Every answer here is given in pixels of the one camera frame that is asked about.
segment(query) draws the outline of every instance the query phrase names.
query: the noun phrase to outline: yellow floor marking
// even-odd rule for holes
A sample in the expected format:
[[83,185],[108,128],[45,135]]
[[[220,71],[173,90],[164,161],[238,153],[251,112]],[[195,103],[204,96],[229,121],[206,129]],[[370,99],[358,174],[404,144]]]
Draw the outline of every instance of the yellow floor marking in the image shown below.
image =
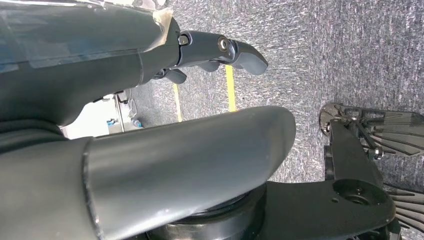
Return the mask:
[[226,74],[226,87],[228,92],[228,110],[230,112],[235,112],[237,111],[237,108],[236,108],[236,93],[234,91],[233,67],[230,65],[225,65],[225,74]]
[[181,115],[181,106],[180,106],[180,95],[178,94],[178,85],[173,84],[173,92],[175,95],[175,103],[176,103],[176,116],[178,117],[178,122],[183,121],[183,117]]

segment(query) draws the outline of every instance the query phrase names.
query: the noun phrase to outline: mounting hole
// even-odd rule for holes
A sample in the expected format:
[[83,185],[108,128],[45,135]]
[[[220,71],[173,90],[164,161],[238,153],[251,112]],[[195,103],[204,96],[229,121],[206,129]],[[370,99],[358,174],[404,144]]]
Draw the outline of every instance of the mounting hole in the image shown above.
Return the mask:
[[389,196],[379,187],[361,180],[341,179],[333,185],[334,192],[351,203],[376,206],[388,201]]
[[228,39],[225,36],[220,36],[218,38],[218,48],[221,52],[228,52],[230,43],[228,42]]

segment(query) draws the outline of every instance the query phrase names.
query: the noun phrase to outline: clear plastic sheet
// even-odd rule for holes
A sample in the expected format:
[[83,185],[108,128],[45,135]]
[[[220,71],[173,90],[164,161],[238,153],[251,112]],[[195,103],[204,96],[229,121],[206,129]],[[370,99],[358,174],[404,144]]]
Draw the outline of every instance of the clear plastic sheet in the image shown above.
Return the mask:
[[97,0],[0,0],[0,73],[147,52],[166,43],[172,11]]

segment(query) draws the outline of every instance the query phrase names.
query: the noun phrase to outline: metal bar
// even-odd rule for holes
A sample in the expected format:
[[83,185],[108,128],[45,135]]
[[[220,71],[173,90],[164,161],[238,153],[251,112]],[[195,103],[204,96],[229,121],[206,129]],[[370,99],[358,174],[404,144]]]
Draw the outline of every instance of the metal bar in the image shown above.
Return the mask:
[[121,129],[122,132],[125,132],[124,120],[122,118],[121,105],[120,105],[119,100],[118,100],[118,95],[115,94],[113,96],[113,100],[115,101],[115,107],[116,107],[116,111],[117,111],[118,117],[119,117],[120,129]]
[[360,134],[362,135],[362,137],[365,139],[366,143],[368,144],[368,146],[375,150],[378,149],[379,147],[376,145],[376,143],[374,142],[374,139],[372,139],[370,137],[370,135],[367,133],[367,131],[365,130],[365,128],[362,126],[362,124],[360,123],[359,120],[354,120],[353,121],[357,128],[359,129]]
[[383,178],[366,156],[361,142],[341,120],[332,119],[330,125],[334,179],[356,179],[382,187]]

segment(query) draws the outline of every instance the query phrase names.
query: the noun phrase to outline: metal screw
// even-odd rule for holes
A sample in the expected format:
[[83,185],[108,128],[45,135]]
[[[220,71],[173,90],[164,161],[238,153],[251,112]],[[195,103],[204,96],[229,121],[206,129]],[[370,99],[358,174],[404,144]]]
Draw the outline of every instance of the metal screw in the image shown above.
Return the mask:
[[381,160],[383,156],[384,156],[384,152],[383,152],[382,149],[380,149],[378,147],[374,150],[374,159],[375,160]]
[[329,133],[331,131],[331,124],[328,122],[325,126],[325,131]]
[[186,35],[181,35],[178,37],[178,44],[179,45],[187,45],[189,44],[189,38]]
[[219,50],[221,50],[221,52],[226,53],[229,47],[230,47],[230,42],[228,41],[228,38],[226,38],[225,36],[220,36],[218,39]]

